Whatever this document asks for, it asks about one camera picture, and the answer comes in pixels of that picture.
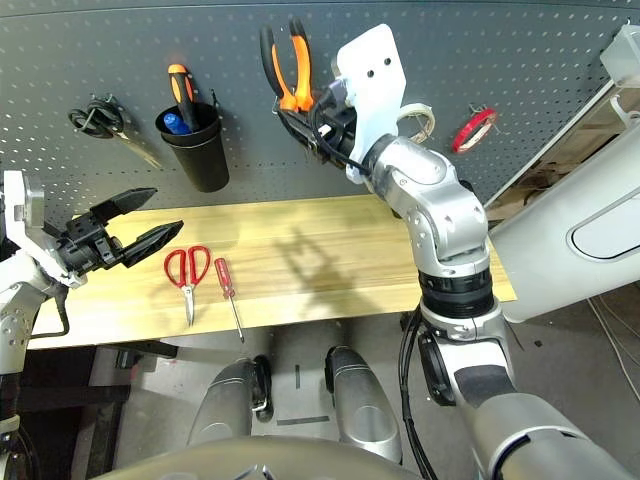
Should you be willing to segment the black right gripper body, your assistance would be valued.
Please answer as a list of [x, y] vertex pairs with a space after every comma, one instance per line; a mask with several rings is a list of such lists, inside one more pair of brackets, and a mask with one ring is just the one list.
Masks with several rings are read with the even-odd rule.
[[315, 155], [322, 163], [353, 164], [357, 114], [353, 107], [319, 99], [309, 112]]

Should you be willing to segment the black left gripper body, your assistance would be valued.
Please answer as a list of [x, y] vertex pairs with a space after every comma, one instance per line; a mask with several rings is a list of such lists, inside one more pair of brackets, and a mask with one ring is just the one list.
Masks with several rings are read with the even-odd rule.
[[107, 221], [89, 211], [66, 224], [57, 254], [69, 271], [110, 269], [121, 260], [121, 245], [106, 231]]

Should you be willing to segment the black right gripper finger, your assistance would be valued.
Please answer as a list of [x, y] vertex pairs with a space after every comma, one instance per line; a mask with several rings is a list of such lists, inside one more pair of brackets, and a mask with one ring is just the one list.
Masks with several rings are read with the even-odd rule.
[[318, 145], [307, 117], [299, 112], [278, 110], [277, 116], [285, 130], [301, 145], [311, 151], [316, 151]]

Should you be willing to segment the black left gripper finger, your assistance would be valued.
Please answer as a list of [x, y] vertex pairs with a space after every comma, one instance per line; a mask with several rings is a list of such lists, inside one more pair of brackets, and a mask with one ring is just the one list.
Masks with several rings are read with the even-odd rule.
[[89, 211], [101, 224], [107, 225], [109, 220], [139, 209], [157, 192], [152, 187], [129, 189], [91, 207]]
[[122, 250], [121, 264], [130, 268], [153, 255], [176, 237], [183, 226], [184, 222], [179, 220], [145, 232]]

